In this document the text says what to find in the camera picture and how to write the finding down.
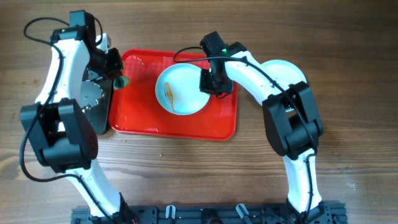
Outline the green yellow sponge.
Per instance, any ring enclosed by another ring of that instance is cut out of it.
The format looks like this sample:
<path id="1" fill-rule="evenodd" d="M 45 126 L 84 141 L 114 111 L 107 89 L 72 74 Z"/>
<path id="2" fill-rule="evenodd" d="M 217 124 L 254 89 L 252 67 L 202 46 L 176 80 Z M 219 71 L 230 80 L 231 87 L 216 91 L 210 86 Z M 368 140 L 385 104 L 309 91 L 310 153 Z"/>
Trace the green yellow sponge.
<path id="1" fill-rule="evenodd" d="M 120 77 L 117 77 L 113 81 L 113 88 L 115 90 L 120 90 L 128 86 L 130 84 L 130 79 L 128 77 L 122 75 Z"/>

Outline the white plate top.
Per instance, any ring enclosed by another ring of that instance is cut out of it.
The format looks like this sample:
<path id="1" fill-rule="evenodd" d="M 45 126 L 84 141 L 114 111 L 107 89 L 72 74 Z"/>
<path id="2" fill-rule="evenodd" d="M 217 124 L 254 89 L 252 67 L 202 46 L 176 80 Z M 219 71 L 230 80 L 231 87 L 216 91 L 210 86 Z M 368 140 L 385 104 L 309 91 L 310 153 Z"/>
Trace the white plate top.
<path id="1" fill-rule="evenodd" d="M 155 84 L 155 96 L 163 109 L 169 113 L 185 116 L 199 112 L 210 99 L 201 92 L 201 68 L 189 63 L 167 67 Z"/>

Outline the white plate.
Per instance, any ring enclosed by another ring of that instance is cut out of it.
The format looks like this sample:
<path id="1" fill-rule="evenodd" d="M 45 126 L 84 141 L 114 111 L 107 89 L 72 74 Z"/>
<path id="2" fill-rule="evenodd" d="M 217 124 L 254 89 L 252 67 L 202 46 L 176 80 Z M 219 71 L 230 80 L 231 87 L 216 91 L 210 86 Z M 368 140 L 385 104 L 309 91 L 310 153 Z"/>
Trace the white plate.
<path id="1" fill-rule="evenodd" d="M 155 96 L 163 109 L 169 113 L 185 116 L 199 112 L 210 99 L 201 92 L 201 68 L 189 63 L 167 67 L 155 84 Z"/>
<path id="2" fill-rule="evenodd" d="M 289 85 L 297 84 L 299 82 L 307 82 L 307 79 L 301 69 L 296 65 L 288 62 L 286 60 L 269 60 L 261 64 L 263 71 L 270 76 L 280 87 L 285 91 L 289 89 Z M 265 89 L 265 98 L 267 99 L 269 95 L 278 95 L 281 91 L 275 87 L 267 78 L 266 85 L 263 85 Z"/>

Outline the white plate bottom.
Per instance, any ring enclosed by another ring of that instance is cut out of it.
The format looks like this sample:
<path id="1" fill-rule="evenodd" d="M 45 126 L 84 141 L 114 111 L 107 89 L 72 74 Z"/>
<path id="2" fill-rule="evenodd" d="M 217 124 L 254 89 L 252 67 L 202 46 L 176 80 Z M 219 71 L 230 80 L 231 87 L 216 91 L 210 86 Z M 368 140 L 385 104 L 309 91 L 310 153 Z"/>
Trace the white plate bottom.
<path id="1" fill-rule="evenodd" d="M 307 82 L 307 79 L 301 69 L 296 65 L 288 62 L 286 60 L 269 60 L 261 64 L 263 71 L 270 76 L 280 87 L 285 91 L 289 89 L 289 85 L 297 84 L 299 82 Z M 265 98 L 267 99 L 269 95 L 278 95 L 281 91 L 275 87 L 267 78 L 266 85 L 263 85 L 265 89 Z"/>

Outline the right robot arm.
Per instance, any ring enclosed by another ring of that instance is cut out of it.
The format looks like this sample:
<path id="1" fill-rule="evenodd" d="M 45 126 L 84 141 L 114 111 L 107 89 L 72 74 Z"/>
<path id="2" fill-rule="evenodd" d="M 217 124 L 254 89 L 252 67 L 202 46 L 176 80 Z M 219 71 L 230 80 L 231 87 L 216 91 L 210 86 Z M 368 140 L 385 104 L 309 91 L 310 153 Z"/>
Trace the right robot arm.
<path id="1" fill-rule="evenodd" d="M 267 140 L 284 160 L 287 200 L 302 222 L 312 221 L 322 201 L 315 157 L 323 125 L 309 85 L 287 70 L 266 68 L 242 44 L 228 45 L 216 31 L 204 36 L 200 48 L 210 64 L 201 71 L 200 91 L 226 96 L 236 82 L 261 104 Z"/>

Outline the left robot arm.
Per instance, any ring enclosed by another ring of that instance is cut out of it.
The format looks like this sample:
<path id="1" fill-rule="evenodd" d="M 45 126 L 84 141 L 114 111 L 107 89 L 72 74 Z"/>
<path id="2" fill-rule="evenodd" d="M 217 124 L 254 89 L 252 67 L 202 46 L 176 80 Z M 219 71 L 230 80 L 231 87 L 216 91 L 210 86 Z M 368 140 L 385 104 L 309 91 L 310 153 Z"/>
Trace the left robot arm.
<path id="1" fill-rule="evenodd" d="M 89 205 L 89 222 L 134 223 L 134 213 L 99 165 L 98 138 L 79 105 L 87 72 L 100 80 L 122 75 L 121 56 L 106 35 L 96 35 L 98 23 L 85 10 L 72 11 L 66 26 L 46 42 L 52 62 L 45 85 L 35 103 L 20 111 L 25 134 L 19 163 L 34 182 L 68 179 Z"/>

